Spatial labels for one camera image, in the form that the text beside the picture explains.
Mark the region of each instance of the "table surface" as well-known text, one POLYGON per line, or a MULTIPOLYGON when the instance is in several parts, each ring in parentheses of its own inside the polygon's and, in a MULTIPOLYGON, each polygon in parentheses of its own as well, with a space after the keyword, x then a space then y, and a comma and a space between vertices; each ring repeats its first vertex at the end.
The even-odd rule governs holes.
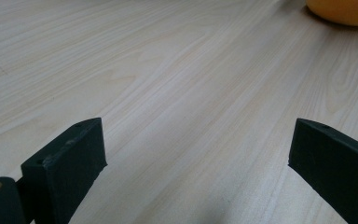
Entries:
POLYGON ((297 118, 358 140, 358 28, 300 0, 0 0, 0 176, 101 117, 71 223, 345 223, 287 166, 297 118))

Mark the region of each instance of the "yellow bowl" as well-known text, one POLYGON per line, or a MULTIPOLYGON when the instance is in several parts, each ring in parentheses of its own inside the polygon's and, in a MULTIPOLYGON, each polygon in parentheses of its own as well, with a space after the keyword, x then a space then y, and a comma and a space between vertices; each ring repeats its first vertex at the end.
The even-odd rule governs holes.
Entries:
POLYGON ((307 6, 328 21, 358 26, 358 0, 307 0, 307 6))

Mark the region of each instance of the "orange bowl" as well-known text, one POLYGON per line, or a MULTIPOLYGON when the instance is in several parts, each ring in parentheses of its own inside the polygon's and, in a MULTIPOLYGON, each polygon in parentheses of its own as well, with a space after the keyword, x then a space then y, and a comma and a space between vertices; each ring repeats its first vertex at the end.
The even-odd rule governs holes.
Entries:
POLYGON ((358 26, 358 0, 307 0, 307 6, 328 21, 358 26))

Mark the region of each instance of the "orange object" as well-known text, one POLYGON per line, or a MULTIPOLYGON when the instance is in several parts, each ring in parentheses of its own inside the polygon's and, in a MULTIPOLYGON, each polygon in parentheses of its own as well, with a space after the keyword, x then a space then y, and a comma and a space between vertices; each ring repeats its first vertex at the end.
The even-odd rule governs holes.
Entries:
POLYGON ((328 21, 358 26, 358 0, 307 0, 307 6, 328 21))

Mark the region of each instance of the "wood grain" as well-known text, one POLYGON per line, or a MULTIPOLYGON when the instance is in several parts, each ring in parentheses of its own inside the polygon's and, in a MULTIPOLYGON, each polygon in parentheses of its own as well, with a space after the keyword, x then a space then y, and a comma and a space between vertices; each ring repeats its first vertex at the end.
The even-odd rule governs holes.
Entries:
POLYGON ((0 176, 103 118, 71 223, 345 223, 287 166, 296 118, 358 140, 358 28, 300 0, 0 0, 0 176))

